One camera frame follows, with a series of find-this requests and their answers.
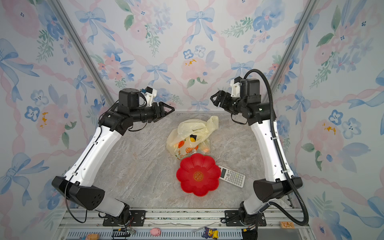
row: plastic bag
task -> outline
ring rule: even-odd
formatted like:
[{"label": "plastic bag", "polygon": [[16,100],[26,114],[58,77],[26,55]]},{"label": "plastic bag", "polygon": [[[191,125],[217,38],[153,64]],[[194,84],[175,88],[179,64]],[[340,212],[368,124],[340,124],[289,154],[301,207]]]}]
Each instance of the plastic bag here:
[{"label": "plastic bag", "polygon": [[217,116],[208,121],[190,119],[181,122],[168,136],[167,149],[180,160],[197,152],[207,154],[210,150],[208,137],[216,129]]}]

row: metal frame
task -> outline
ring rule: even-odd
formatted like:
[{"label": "metal frame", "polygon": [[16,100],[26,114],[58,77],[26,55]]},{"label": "metal frame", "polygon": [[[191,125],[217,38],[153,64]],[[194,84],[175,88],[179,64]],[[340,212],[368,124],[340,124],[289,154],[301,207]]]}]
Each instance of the metal frame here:
[{"label": "metal frame", "polygon": [[[143,227],[134,227],[134,229],[152,229],[159,227],[161,229],[197,229],[209,225],[211,228],[217,229],[242,229],[244,227],[226,227],[225,224],[220,223],[220,219],[225,217],[224,211],[237,210],[237,209],[194,209],[194,208],[131,208],[131,210],[145,210],[146,217],[144,219]],[[285,209],[294,218],[301,221],[303,219],[303,211],[301,209]],[[80,221],[85,218],[85,209],[78,208],[72,209],[72,214]],[[104,227],[103,218],[99,218],[97,211],[88,211],[87,221],[79,224],[72,218],[69,212],[66,212],[53,239],[65,239],[70,229],[87,229],[87,230],[101,230],[116,227]],[[280,228],[281,221],[290,221],[277,208],[269,208],[264,211],[266,227],[259,227],[262,229]],[[309,226],[295,225],[299,229],[302,239],[313,239],[313,234]]]},{"label": "metal frame", "polygon": [[[296,46],[299,43],[299,40],[303,35],[303,32],[305,31],[306,27],[308,27],[309,21],[312,17],[313,11],[315,10],[317,4],[318,4],[318,0],[309,0],[308,1],[308,4],[303,11],[303,15],[301,16],[300,22],[297,25],[295,31],[293,32],[292,40],[290,41],[288,47],[286,48],[286,50],[285,50],[285,52],[281,58],[281,63],[277,67],[276,73],[270,82],[272,92],[277,87],[277,84],[279,83],[279,80],[283,75],[284,69],[288,65],[288,62],[289,62],[293,52],[295,51]],[[262,103],[266,103],[266,102],[268,102],[268,95],[267,94],[265,94],[263,96],[263,100],[262,100]]]},{"label": "metal frame", "polygon": [[71,38],[71,41],[77,49],[78,53],[80,54],[80,57],[83,59],[85,65],[88,67],[90,73],[92,74],[96,85],[99,87],[101,93],[104,95],[106,102],[110,106],[112,106],[115,101],[109,93],[104,81],[100,78],[96,66],[92,63],[91,57],[89,56],[85,46],[81,42],[80,37],[77,34],[77,31],[75,30],[67,13],[65,12],[60,0],[49,0],[48,4],[51,5],[52,10],[55,12],[57,18],[60,20],[60,23],[63,25],[63,28],[66,30],[69,37]]}]

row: flower-shaped red tray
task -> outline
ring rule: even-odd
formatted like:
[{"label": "flower-shaped red tray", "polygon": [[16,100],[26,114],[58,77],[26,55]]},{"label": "flower-shaped red tray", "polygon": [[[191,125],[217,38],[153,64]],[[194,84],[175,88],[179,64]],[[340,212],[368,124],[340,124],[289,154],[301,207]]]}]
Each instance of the flower-shaped red tray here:
[{"label": "flower-shaped red tray", "polygon": [[176,173],[177,179],[181,182],[181,189],[199,197],[218,188],[220,175],[221,171],[215,160],[200,153],[184,158]]}]

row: calculator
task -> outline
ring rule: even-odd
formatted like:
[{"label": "calculator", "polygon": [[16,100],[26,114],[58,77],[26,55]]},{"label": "calculator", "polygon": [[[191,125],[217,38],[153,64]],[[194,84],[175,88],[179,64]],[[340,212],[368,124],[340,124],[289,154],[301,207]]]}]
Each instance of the calculator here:
[{"label": "calculator", "polygon": [[243,174],[232,171],[226,167],[219,166],[219,168],[221,170],[221,179],[238,187],[244,186],[245,176]]}]

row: wallpaper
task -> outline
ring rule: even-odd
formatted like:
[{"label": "wallpaper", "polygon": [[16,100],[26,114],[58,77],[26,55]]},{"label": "wallpaper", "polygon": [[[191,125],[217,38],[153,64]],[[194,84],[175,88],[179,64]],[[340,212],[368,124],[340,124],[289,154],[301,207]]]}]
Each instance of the wallpaper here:
[{"label": "wallpaper", "polygon": [[384,239],[382,9],[320,0],[273,96],[317,240]]},{"label": "wallpaper", "polygon": [[1,0],[0,32],[0,239],[51,239],[66,211],[52,179],[108,106],[46,1]]},{"label": "wallpaper", "polygon": [[220,111],[209,98],[230,80],[252,68],[271,78],[306,1],[61,3],[115,100],[123,88],[150,86],[177,111]]}]

